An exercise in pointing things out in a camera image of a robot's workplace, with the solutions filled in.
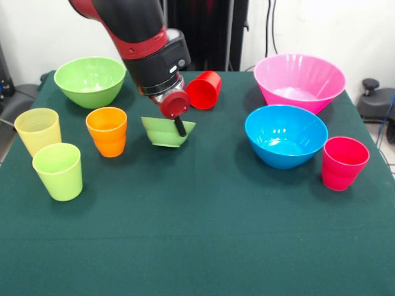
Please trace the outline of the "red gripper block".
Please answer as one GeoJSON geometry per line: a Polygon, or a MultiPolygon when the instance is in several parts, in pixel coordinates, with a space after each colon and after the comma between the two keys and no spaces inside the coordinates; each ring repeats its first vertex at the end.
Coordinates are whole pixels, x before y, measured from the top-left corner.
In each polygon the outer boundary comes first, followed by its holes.
{"type": "Polygon", "coordinates": [[[190,107],[189,96],[185,91],[173,91],[164,96],[159,108],[164,117],[174,119],[174,124],[181,137],[187,135],[179,116],[186,113],[190,107]]]}

